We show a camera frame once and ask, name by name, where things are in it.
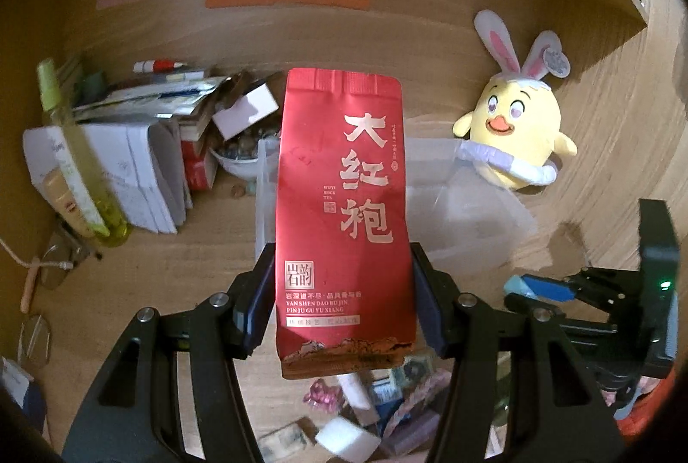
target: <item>stack of papers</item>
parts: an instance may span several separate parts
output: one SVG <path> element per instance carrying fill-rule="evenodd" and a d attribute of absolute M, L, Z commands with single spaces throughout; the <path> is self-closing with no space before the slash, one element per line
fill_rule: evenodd
<path fill-rule="evenodd" d="M 154 233 L 176 234 L 191 207 L 177 124 L 152 120 L 80 127 L 129 222 Z M 43 180 L 58 162 L 47 128 L 25 131 L 23 141 L 31 183 L 50 202 Z"/>
<path fill-rule="evenodd" d="M 126 119 L 142 115 L 193 115 L 201 109 L 208 95 L 229 80 L 229 77 L 208 77 L 197 81 L 144 84 L 121 89 L 109 93 L 104 100 L 74 108 L 74 119 L 83 122 L 103 117 Z"/>

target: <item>tea package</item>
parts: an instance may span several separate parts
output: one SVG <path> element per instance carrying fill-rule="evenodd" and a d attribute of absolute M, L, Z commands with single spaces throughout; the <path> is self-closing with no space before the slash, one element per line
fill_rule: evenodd
<path fill-rule="evenodd" d="M 414 346 L 415 309 L 399 82 L 291 70 L 278 174 L 283 377 L 402 364 Z"/>

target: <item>plush tag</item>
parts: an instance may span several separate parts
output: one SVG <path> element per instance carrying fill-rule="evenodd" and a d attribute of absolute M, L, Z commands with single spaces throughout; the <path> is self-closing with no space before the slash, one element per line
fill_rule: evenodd
<path fill-rule="evenodd" d="M 568 74 L 571 72 L 571 64 L 561 50 L 546 48 L 542 53 L 542 60 L 545 63 L 547 71 L 555 77 L 563 79 L 564 77 L 568 77 Z"/>

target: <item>yellow chick plush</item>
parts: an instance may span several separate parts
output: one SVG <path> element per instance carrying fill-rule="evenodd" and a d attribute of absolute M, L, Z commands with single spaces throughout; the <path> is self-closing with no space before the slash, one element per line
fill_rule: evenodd
<path fill-rule="evenodd" d="M 547 185 L 556 178 L 556 168 L 548 161 L 552 152 L 577 153 L 573 141 L 559 131 L 562 114 L 554 93 L 540 80 L 551 71 L 543 59 L 545 50 L 551 49 L 557 59 L 563 56 L 559 38 L 551 31 L 541 33 L 521 70 L 500 17 L 481 11 L 475 24 L 501 73 L 485 86 L 476 109 L 454 124 L 457 137 L 470 131 L 460 157 L 474 161 L 481 175 L 504 188 Z"/>

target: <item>marker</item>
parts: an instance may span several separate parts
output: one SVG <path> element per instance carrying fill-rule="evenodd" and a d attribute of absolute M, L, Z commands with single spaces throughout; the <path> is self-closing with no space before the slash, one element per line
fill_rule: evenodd
<path fill-rule="evenodd" d="M 148 60 L 148 61 L 137 61 L 133 65 L 134 73 L 164 73 L 165 71 L 173 71 L 174 69 L 180 69 L 180 67 L 186 67 L 186 63 L 181 63 L 178 61 L 171 60 Z"/>

